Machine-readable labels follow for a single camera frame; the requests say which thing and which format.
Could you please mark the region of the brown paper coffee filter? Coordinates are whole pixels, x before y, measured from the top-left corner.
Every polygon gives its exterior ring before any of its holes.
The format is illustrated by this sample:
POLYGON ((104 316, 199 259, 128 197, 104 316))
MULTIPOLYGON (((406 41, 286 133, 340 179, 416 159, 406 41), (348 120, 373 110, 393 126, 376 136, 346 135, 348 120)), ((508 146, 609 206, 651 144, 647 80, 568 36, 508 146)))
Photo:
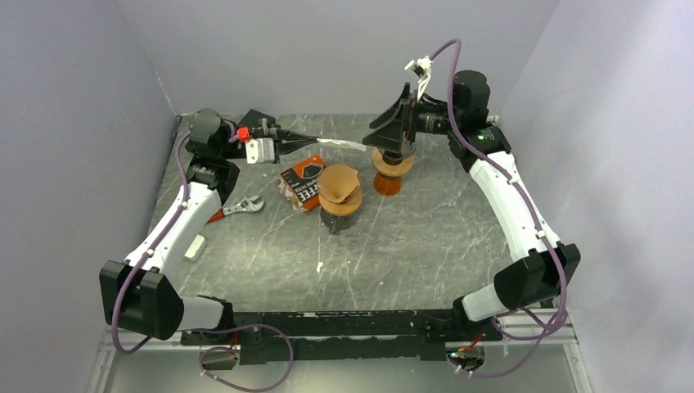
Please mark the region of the brown paper coffee filter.
POLYGON ((318 192, 327 191, 333 201, 343 201, 355 188, 360 187, 358 171, 347 165, 327 166, 318 177, 318 192))

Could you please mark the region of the orange coffee filter box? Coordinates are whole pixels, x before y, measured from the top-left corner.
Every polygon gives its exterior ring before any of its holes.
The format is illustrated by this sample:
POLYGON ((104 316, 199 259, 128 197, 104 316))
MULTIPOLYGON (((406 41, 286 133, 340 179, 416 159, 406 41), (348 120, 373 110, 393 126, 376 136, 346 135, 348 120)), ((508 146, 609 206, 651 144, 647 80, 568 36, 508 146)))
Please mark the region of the orange coffee filter box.
POLYGON ((308 212, 318 205, 318 177, 326 164, 318 154, 309 156, 281 172, 278 179, 280 193, 293 209, 308 212))

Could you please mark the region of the wooden dripper ring holder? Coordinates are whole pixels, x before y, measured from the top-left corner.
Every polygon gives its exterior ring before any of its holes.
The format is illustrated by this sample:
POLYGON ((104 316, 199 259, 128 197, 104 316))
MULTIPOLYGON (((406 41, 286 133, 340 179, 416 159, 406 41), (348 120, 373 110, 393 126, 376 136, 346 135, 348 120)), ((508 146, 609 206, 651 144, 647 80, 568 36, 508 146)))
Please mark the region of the wooden dripper ring holder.
POLYGON ((327 197, 327 191, 321 189, 318 194, 321 208, 328 214, 344 217, 354 214, 363 202, 363 192, 360 187, 355 188, 343 201, 337 202, 327 197))

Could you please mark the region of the red handled adjustable wrench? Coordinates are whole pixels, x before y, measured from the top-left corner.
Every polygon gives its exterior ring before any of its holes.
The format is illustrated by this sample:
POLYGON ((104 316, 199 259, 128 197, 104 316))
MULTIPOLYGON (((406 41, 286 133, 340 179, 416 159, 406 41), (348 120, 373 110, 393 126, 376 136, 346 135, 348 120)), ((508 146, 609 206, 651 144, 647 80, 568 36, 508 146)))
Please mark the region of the red handled adjustable wrench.
POLYGON ((264 201, 260 196, 244 196, 237 203, 222 207, 207 221, 208 224, 219 221, 236 213, 256 213, 264 208, 264 201))

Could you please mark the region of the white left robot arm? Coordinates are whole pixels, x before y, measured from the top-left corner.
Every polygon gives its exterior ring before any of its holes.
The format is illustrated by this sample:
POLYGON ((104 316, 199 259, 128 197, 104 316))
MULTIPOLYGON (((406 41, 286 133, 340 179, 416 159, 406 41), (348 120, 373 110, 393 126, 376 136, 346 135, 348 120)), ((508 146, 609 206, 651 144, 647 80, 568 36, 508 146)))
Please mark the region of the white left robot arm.
POLYGON ((242 123, 205 108, 186 115, 174 148, 191 153, 188 165, 178 161, 182 184, 178 195, 146 239, 121 261, 107 261, 99 273, 106 323, 118 351, 119 330, 146 341, 167 340, 175 332, 203 332, 213 343, 233 337, 232 304, 213 296, 182 297, 172 275, 201 229, 223 208, 240 174, 236 159, 276 163, 279 156, 319 142, 278 125, 258 111, 242 123))

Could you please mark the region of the grey glass pitcher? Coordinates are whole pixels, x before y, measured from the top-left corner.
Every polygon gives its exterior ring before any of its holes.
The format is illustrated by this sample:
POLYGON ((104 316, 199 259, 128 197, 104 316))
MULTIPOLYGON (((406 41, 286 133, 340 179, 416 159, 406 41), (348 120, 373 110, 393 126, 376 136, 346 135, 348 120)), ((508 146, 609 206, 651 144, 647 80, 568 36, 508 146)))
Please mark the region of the grey glass pitcher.
POLYGON ((334 215, 326 210, 320 210, 319 215, 322 223, 327 227, 330 235, 336 235, 355 225, 358 221, 358 212, 351 215, 334 215))

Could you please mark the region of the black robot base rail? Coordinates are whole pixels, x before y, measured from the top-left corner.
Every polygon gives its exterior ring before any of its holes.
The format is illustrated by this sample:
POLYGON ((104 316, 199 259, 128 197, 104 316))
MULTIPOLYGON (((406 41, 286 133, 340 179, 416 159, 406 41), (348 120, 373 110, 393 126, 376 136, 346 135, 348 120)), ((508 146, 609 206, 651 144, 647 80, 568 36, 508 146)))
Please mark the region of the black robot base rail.
POLYGON ((235 334, 184 332, 184 346, 236 343, 243 365, 297 361, 417 358, 442 361, 457 346, 501 341, 489 320, 470 322, 453 309, 237 312, 235 334))

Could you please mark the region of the orange glass with wooden band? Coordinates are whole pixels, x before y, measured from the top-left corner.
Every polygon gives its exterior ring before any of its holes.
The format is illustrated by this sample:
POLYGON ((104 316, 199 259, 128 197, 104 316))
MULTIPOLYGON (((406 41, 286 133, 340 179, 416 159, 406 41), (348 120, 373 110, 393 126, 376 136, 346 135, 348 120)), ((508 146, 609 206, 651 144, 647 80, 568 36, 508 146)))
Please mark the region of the orange glass with wooden band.
POLYGON ((387 176, 377 172, 373 180, 373 187, 375 191, 381 194, 382 196, 389 197, 394 196, 400 192, 402 182, 403 180, 400 176, 387 176))

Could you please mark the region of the white paper coffee filter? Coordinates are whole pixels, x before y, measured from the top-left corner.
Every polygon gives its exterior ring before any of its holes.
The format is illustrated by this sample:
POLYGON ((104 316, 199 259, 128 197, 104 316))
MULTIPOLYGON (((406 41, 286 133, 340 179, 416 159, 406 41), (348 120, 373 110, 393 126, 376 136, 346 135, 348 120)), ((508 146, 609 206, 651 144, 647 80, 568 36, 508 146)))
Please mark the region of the white paper coffee filter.
POLYGON ((366 151, 367 150, 367 147, 360 142, 352 142, 352 141, 346 141, 346 140, 340 140, 340 139, 318 138, 317 143, 332 145, 332 146, 336 146, 339 148, 354 149, 354 150, 358 150, 358 151, 366 151))

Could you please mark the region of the white small device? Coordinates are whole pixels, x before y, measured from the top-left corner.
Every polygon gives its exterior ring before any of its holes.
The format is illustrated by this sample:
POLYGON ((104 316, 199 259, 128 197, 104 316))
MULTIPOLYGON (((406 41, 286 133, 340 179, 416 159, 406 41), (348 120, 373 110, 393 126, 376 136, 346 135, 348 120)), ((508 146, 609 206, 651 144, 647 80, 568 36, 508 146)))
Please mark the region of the white small device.
POLYGON ((204 251, 206 244, 207 241, 204 236, 200 234, 196 235, 196 237, 193 239, 192 243, 184 253, 184 259, 188 261, 197 260, 204 251))

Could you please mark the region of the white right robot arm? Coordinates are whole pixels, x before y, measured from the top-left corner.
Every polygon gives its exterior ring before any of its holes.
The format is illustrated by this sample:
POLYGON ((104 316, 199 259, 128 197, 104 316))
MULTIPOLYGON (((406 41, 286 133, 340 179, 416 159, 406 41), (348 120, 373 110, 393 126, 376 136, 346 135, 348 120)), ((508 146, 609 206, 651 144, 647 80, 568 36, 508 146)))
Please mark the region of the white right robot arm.
POLYGON ((452 154, 480 187, 502 228, 512 263, 493 281, 454 302, 454 335, 470 340, 483 320, 549 300, 562 298, 580 252, 550 228, 530 197, 503 131, 489 118, 488 81, 474 70, 458 71, 451 102, 411 90, 409 84, 394 104, 373 120, 363 144, 375 147, 387 164, 413 155, 419 133, 445 135, 452 154))

